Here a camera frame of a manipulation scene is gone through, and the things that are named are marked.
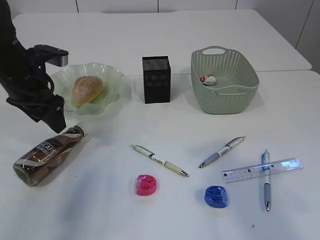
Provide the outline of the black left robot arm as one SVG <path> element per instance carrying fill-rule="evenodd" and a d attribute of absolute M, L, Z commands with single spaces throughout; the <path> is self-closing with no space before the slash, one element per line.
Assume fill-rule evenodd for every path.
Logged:
<path fill-rule="evenodd" d="M 56 133 L 66 128 L 65 101 L 54 94 L 46 63 L 64 67 L 68 55 L 66 50 L 45 44 L 25 49 L 16 36 L 8 2 L 0 2 L 0 84 L 8 94 L 6 101 Z"/>

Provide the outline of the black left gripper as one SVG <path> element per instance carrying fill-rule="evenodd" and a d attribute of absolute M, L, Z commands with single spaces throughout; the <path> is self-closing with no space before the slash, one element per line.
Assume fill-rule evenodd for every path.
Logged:
<path fill-rule="evenodd" d="M 0 49 L 0 84 L 9 96 L 6 102 L 58 134 L 66 128 L 65 101 L 54 95 L 53 81 L 41 66 L 24 48 Z"/>

